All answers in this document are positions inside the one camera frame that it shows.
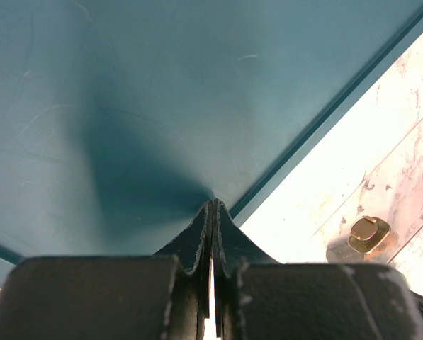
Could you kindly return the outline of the teal drawer organizer box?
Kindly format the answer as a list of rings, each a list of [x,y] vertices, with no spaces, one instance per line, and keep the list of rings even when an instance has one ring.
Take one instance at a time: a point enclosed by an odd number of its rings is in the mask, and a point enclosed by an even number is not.
[[[242,224],[423,33],[423,1],[0,1],[0,285]]]

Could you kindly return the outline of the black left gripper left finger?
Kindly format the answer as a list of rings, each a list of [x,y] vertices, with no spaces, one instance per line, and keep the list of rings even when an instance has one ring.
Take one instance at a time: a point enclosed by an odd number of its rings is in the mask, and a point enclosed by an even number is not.
[[[0,291],[0,339],[202,339],[211,202],[151,256],[43,256]]]

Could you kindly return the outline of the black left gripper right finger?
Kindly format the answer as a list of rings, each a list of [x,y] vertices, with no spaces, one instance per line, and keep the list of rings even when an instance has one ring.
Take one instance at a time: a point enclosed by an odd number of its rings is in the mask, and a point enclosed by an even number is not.
[[[423,297],[395,269],[282,264],[213,203],[216,333],[221,339],[423,339]]]

